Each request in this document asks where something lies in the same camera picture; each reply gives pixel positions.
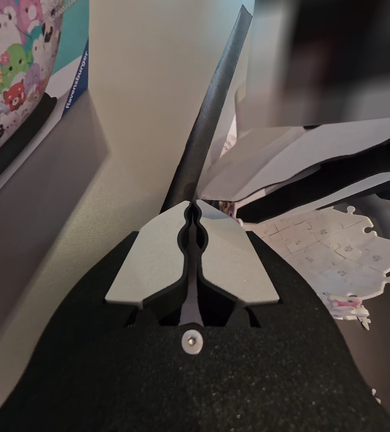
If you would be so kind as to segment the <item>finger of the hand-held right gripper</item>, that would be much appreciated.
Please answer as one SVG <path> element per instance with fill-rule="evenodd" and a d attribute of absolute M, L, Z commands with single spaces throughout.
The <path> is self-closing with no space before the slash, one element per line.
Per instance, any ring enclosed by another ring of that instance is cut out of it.
<path fill-rule="evenodd" d="M 199 198 L 240 201 L 325 161 L 352 156 L 390 139 L 390 117 L 299 127 L 255 128 L 211 166 Z"/>
<path fill-rule="evenodd" d="M 382 145 L 344 159 L 323 163 L 314 174 L 293 182 L 279 190 L 255 200 L 236 212 L 244 223 L 260 223 L 290 210 L 318 201 L 358 181 L 390 172 L 390 145 Z M 365 196 L 381 192 L 390 195 L 390 181 L 366 187 L 362 192 L 345 192 L 349 196 Z"/>

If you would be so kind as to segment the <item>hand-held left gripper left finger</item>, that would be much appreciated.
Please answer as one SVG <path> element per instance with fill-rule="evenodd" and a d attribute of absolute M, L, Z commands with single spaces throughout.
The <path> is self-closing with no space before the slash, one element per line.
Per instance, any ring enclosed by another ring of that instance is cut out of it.
<path fill-rule="evenodd" d="M 163 320 L 179 310 L 188 293 L 188 245 L 192 203 L 183 201 L 136 233 L 108 290 L 110 304 L 151 310 Z"/>

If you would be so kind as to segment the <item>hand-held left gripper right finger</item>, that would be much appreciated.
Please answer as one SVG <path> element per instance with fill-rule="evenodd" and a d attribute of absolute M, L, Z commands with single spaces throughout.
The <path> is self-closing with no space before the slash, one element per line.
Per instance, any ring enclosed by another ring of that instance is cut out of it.
<path fill-rule="evenodd" d="M 247 232 L 210 204 L 194 202 L 198 308 L 205 327 L 224 327 L 236 309 L 270 305 L 279 295 Z"/>

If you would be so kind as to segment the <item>colourful puzzle ball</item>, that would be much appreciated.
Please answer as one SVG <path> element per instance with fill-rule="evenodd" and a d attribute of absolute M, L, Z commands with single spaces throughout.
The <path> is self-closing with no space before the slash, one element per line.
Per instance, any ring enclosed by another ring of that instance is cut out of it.
<path fill-rule="evenodd" d="M 378 236 L 370 218 L 328 207 L 258 224 L 244 224 L 235 205 L 219 209 L 252 231 L 310 285 L 336 320 L 359 321 L 369 330 L 363 301 L 381 295 L 390 284 L 390 239 Z"/>

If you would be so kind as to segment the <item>white puzzle box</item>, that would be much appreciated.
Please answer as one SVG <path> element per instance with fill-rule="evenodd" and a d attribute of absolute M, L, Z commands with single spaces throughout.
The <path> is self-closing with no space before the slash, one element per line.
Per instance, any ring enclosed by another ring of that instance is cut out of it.
<path fill-rule="evenodd" d="M 88 89 L 88 0 L 0 0 L 0 189 Z"/>

